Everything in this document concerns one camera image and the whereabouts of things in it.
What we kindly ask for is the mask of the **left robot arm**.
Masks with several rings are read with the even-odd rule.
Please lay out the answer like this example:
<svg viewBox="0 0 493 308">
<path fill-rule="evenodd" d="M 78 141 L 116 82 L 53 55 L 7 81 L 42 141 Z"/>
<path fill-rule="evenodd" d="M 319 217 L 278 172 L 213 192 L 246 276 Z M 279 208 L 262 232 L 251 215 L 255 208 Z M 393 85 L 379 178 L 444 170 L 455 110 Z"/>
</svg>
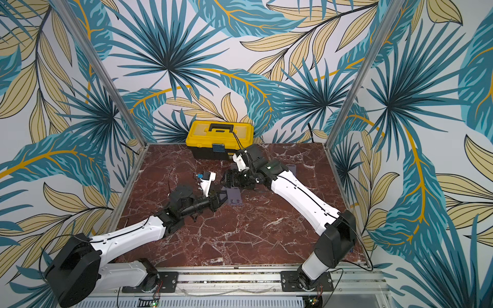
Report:
<svg viewBox="0 0 493 308">
<path fill-rule="evenodd" d="M 163 278 L 148 259 L 131 263 L 115 263 L 114 259 L 176 233 L 185 218 L 196 218 L 206 209 L 214 212 L 226 201 L 224 189 L 196 196 L 191 186 L 178 186 L 162 210 L 139 223 L 101 236 L 71 236 L 44 278 L 60 307 L 72 307 L 95 291 L 128 287 L 156 293 Z"/>
</svg>

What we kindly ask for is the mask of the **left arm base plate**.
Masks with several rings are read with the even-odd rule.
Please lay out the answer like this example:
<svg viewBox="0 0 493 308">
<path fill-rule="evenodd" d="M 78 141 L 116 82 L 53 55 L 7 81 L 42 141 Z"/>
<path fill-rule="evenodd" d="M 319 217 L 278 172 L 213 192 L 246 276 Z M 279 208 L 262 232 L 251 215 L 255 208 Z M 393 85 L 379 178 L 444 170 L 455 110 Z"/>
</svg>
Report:
<svg viewBox="0 0 493 308">
<path fill-rule="evenodd" d="M 158 272 L 148 275 L 136 287 L 123 287 L 124 293 L 174 293 L 178 282 L 178 272 Z"/>
</svg>

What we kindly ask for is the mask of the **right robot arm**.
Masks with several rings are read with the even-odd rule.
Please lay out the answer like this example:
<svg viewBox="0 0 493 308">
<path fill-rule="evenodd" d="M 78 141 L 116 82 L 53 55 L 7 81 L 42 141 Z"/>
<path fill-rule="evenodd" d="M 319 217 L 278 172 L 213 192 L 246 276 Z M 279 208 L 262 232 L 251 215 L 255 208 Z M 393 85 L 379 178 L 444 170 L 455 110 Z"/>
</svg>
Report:
<svg viewBox="0 0 493 308">
<path fill-rule="evenodd" d="M 223 174 L 225 187 L 253 189 L 264 185 L 302 214 L 320 236 L 314 251 L 297 270 L 299 287 L 312 290 L 322 275 L 336 268 L 354 248 L 356 218 L 350 211 L 341 212 L 320 199 L 287 165 L 265 158 L 257 145 L 237 151 L 232 160 L 236 168 Z"/>
</svg>

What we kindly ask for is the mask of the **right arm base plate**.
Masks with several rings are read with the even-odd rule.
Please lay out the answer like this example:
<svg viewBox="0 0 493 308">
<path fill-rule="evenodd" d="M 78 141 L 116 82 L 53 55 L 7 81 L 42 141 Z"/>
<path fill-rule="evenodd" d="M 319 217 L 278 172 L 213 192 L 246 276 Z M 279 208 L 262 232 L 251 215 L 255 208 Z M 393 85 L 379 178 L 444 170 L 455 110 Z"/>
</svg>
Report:
<svg viewBox="0 0 493 308">
<path fill-rule="evenodd" d="M 283 271 L 280 273 L 283 292 L 333 291 L 333 280 L 329 272 L 324 272 L 315 280 L 302 271 Z"/>
</svg>

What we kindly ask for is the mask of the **lavender stand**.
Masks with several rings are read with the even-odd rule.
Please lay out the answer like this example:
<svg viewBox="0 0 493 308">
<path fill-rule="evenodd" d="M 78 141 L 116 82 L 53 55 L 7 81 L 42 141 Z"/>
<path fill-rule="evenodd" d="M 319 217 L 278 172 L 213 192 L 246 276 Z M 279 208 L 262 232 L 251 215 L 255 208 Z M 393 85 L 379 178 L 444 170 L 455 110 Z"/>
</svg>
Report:
<svg viewBox="0 0 493 308">
<path fill-rule="evenodd" d="M 227 205 L 240 206 L 243 205 L 243 200 L 241 197 L 241 190 L 238 187 L 231 187 L 225 189 L 227 194 Z"/>
<path fill-rule="evenodd" d="M 297 175 L 297 167 L 295 164 L 288 164 L 287 165 L 288 169 L 291 171 L 291 173 L 296 177 Z"/>
</svg>

